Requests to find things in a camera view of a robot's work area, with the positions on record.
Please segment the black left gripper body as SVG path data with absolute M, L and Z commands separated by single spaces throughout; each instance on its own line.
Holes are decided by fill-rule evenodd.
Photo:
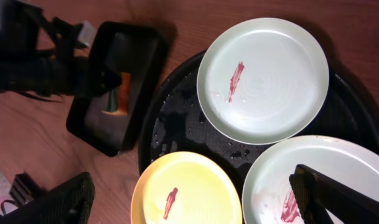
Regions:
M 120 75 L 102 59 L 74 55 L 95 37 L 87 21 L 48 21 L 37 6 L 0 0 L 0 93 L 94 97 L 119 86 Z

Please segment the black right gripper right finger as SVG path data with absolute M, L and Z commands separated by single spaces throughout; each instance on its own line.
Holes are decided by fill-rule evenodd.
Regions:
M 305 223 L 332 223 L 332 213 L 343 223 L 379 223 L 379 202 L 298 164 L 289 182 Z

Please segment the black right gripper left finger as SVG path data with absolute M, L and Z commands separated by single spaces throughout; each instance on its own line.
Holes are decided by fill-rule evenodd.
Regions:
M 31 177 L 17 174 L 9 195 L 0 204 L 0 224 L 86 224 L 95 198 L 89 172 L 82 172 L 51 190 Z

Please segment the light green plate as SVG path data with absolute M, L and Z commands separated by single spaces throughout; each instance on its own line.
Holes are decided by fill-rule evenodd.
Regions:
M 246 223 L 379 223 L 379 156 L 342 139 L 277 143 L 243 186 Z
M 241 22 L 210 45 L 200 63 L 197 96 L 209 123 L 245 144 L 280 142 L 321 110 L 329 66 L 301 26 L 263 17 Z

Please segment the orange green sponge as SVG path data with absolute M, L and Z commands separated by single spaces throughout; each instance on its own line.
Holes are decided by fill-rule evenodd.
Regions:
M 102 111 L 112 116 L 126 116 L 129 111 L 131 74 L 121 72 L 121 84 L 108 93 L 106 108 Z

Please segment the light green plate top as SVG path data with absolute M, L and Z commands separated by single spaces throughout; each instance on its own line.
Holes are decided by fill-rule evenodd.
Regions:
M 301 26 L 263 17 L 241 22 L 210 45 L 200 63 L 197 96 L 209 123 L 245 144 L 280 142 L 321 110 L 329 66 Z

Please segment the rectangular black tray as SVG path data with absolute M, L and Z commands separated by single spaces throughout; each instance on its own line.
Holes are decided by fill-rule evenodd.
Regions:
M 67 130 L 102 152 L 114 157 L 133 148 L 137 141 L 156 82 L 159 79 L 168 45 L 151 27 L 104 22 L 98 29 L 89 61 L 102 80 L 99 96 L 75 97 L 67 117 Z M 121 73 L 131 75 L 128 113 L 107 112 L 111 88 L 105 78 Z

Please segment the round black tray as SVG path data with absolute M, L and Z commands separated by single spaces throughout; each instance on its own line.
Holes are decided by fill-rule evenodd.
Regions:
M 200 52 L 179 65 L 153 99 L 139 137 L 139 171 L 176 151 L 196 152 L 216 162 L 231 178 L 239 195 L 254 161 L 269 147 L 236 142 L 218 132 L 199 105 L 196 83 Z M 379 155 L 379 109 L 354 77 L 329 68 L 327 99 L 301 135 L 341 138 Z

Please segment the yellow plate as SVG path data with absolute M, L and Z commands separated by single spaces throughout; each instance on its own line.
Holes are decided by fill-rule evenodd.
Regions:
M 131 223 L 242 223 L 238 193 L 225 171 L 194 152 L 151 163 L 134 188 Z

